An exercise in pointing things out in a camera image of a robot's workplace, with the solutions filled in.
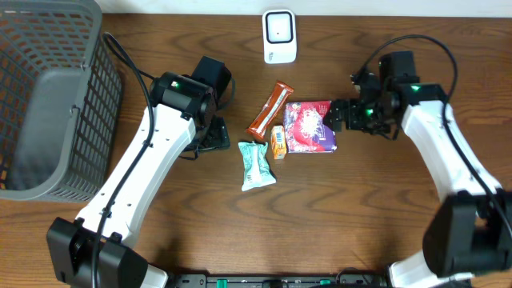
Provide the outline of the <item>mint green wipes packet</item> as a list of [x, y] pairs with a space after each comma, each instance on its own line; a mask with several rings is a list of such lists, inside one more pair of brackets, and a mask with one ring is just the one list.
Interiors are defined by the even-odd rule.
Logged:
[[238, 148], [244, 165], [244, 179], [241, 188], [243, 192], [277, 182], [266, 160], [267, 143], [240, 142]]

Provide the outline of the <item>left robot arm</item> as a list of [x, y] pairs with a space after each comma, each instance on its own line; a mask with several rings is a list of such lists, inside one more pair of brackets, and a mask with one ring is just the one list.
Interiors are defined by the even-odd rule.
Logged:
[[71, 287], [166, 287], [170, 274], [134, 251], [154, 196], [186, 153], [226, 150], [221, 101], [234, 88], [221, 61], [204, 56], [190, 75], [165, 72], [150, 86], [150, 106], [126, 152], [72, 222], [56, 218], [46, 240], [56, 279]]

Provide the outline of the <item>purple pink floral pack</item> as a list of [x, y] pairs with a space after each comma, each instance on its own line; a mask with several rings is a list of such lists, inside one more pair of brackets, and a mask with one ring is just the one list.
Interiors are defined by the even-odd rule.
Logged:
[[288, 102], [283, 124], [287, 149], [292, 154], [333, 153], [335, 132], [323, 123], [331, 101]]

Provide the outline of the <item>orange snack bar wrapper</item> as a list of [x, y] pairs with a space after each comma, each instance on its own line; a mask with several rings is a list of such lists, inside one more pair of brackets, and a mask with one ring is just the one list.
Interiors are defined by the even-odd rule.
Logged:
[[264, 139], [267, 127], [276, 117], [286, 100], [292, 93], [294, 88], [281, 81], [276, 81], [272, 93], [267, 99], [262, 110], [255, 120], [246, 128], [246, 132], [256, 139], [262, 141]]

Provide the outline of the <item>small orange carton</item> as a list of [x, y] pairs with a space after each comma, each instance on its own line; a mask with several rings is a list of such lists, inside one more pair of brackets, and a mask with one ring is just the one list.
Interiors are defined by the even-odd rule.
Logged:
[[287, 154], [284, 126], [276, 125], [272, 128], [271, 147], [275, 160], [284, 159]]

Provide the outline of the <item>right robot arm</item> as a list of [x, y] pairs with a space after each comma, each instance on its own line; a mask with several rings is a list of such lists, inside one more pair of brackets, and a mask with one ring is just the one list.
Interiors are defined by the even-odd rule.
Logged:
[[391, 264], [393, 287], [466, 284], [511, 268], [511, 195], [480, 163], [464, 139], [439, 84], [422, 83], [410, 51], [385, 54], [379, 73], [351, 77], [358, 98], [334, 101], [324, 123], [395, 140], [403, 132], [417, 147], [441, 206], [416, 254]]

